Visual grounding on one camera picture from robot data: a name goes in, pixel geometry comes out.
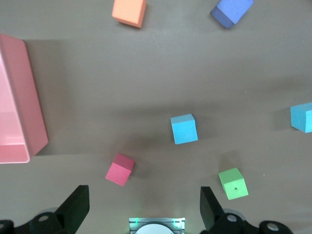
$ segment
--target red cube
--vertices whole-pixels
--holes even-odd
[[[122,154],[117,154],[105,178],[120,186],[124,186],[132,172],[134,164],[134,160]]]

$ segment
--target cyan cube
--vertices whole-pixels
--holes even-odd
[[[239,22],[253,3],[254,0],[221,0],[210,14],[229,29]]]
[[[191,114],[170,120],[176,145],[198,140],[195,119]]]
[[[312,102],[291,107],[291,124],[304,133],[312,132]]]

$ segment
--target dark blue block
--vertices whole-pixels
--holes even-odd
[[[211,15],[225,28],[231,28],[239,22],[253,3],[254,0],[221,0]]]

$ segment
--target table surface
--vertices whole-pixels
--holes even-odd
[[[150,0],[142,29],[112,0],[0,1],[0,32],[23,39],[50,143],[0,165],[0,219],[20,225],[80,184],[91,209],[78,234],[129,231],[130,217],[186,217],[204,229],[201,186],[253,225],[312,232],[312,134],[290,107],[312,101],[312,1],[261,0],[231,30],[216,0]],[[175,145],[170,117],[192,113],[199,141]],[[105,179],[136,161],[124,187]],[[237,167],[249,196],[229,201],[218,172]]]

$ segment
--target pink cube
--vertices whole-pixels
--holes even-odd
[[[117,154],[108,173],[106,179],[124,186],[129,178],[135,162],[121,154]]]
[[[48,143],[25,43],[0,34],[0,163],[25,163]]]

